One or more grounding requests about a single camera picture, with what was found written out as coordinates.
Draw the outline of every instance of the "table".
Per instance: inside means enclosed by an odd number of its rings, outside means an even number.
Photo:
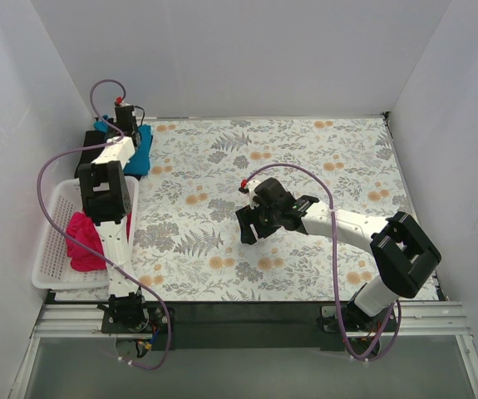
[[[273,162],[301,165],[332,189],[335,208],[413,213],[383,119],[153,121],[152,169],[140,181],[132,263],[165,301],[333,300],[331,240],[279,230],[240,243],[242,179]],[[273,176],[295,196],[326,200],[305,174]],[[339,244],[340,298],[377,275],[374,259]],[[433,277],[416,296],[436,300]],[[107,300],[107,288],[59,291],[56,300]]]

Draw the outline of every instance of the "blue cloth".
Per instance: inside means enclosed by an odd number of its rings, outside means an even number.
[[[106,133],[107,125],[102,121],[98,121],[95,123],[95,129]],[[146,176],[150,170],[150,147],[152,145],[152,140],[154,139],[151,126],[140,126],[139,132],[140,145],[135,154],[130,158],[130,162],[124,167],[125,175]]]

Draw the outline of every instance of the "white wall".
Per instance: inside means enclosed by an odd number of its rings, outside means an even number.
[[[421,222],[461,300],[478,352],[478,2],[453,0],[392,112],[394,145]]]
[[[30,282],[42,214],[35,180],[81,144],[91,116],[29,0],[0,0],[0,398],[7,397],[42,304]],[[61,161],[45,190],[71,177]]]
[[[32,0],[85,99],[114,77],[152,116],[390,110],[449,2]]]

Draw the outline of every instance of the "red cloth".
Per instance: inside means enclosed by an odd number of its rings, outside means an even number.
[[[127,233],[130,234],[131,214],[128,214]],[[76,212],[67,226],[67,234],[77,239],[82,244],[94,249],[99,254],[104,254],[100,237],[96,232],[95,225],[91,218],[88,218],[82,212]],[[86,249],[74,244],[71,240],[67,242],[67,256],[71,258],[71,267],[78,272],[91,272],[93,270],[103,270],[106,268],[106,262],[97,256],[90,254]]]

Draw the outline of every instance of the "plastic laundry basket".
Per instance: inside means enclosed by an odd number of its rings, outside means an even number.
[[[131,197],[131,224],[128,244],[133,248],[133,234],[136,225],[139,181],[127,176],[126,185]],[[78,179],[62,181],[54,190],[48,213],[65,230],[75,212],[82,210],[80,182]],[[109,283],[106,270],[77,272],[71,267],[67,256],[65,238],[46,220],[41,243],[33,265],[32,283],[38,288],[74,289],[98,288]]]

